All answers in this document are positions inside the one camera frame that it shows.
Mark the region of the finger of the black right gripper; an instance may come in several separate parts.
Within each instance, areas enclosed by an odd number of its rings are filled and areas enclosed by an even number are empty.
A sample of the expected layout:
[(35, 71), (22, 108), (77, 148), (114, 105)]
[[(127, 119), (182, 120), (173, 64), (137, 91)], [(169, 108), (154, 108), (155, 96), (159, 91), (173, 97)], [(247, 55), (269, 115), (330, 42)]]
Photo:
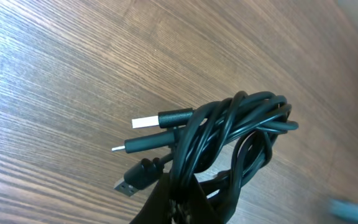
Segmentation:
[(332, 215), (348, 222), (358, 223), (358, 204), (347, 200), (331, 199), (329, 211)]

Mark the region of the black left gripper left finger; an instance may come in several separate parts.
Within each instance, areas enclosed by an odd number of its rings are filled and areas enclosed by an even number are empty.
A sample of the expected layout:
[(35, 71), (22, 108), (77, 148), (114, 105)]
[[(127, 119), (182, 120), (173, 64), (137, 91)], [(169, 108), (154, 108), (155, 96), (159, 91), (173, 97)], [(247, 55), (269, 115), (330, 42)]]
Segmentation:
[(140, 212), (130, 224), (171, 224), (170, 176), (163, 174)]

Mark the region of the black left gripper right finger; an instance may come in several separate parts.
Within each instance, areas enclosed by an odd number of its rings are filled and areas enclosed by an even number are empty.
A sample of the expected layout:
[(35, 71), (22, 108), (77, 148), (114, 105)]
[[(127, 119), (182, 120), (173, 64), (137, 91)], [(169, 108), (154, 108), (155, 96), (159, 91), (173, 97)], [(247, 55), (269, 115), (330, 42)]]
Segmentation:
[(178, 195), (179, 224), (221, 224), (196, 177)]

